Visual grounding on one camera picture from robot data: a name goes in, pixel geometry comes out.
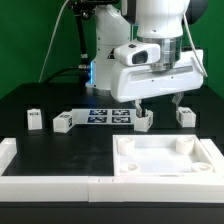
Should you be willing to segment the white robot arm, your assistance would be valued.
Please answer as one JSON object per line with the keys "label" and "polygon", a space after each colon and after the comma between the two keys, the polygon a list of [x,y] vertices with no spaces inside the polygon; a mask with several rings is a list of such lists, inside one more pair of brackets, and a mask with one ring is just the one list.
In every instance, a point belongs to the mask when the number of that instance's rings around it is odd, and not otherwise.
{"label": "white robot arm", "polygon": [[145,98],[198,89],[207,76],[203,51],[182,47],[182,36],[202,17],[208,0],[118,0],[95,4],[96,57],[87,87],[109,93],[119,102],[133,101],[143,117]]}

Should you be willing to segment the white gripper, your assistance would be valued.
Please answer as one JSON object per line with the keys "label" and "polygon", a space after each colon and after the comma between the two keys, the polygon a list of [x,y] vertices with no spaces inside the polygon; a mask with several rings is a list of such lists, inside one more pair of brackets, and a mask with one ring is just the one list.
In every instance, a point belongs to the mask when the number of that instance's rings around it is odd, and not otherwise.
{"label": "white gripper", "polygon": [[184,91],[194,90],[203,84],[203,72],[192,51],[181,53],[173,69],[152,72],[149,65],[126,67],[116,63],[111,76],[111,95],[118,102],[134,101],[136,116],[146,117],[142,100],[174,94],[172,102],[179,107]]}

